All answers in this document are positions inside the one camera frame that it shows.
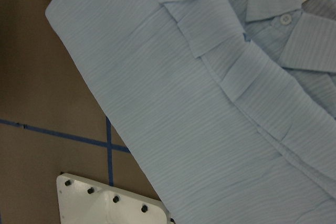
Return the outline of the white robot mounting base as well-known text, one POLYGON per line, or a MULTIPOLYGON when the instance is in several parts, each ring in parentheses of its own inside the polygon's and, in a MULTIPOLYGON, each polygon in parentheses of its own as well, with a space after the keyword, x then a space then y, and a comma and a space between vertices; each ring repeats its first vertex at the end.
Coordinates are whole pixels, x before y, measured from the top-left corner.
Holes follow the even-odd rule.
POLYGON ((175 223, 159 200, 68 173, 56 184, 61 223, 175 223))

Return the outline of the light blue button-up shirt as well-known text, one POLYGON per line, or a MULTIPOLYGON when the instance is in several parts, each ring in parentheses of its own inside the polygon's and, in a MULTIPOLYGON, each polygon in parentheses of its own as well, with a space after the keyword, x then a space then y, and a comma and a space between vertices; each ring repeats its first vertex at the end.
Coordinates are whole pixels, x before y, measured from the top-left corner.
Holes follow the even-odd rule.
POLYGON ((302 0, 51 0, 177 223, 335 223, 335 21, 302 0))

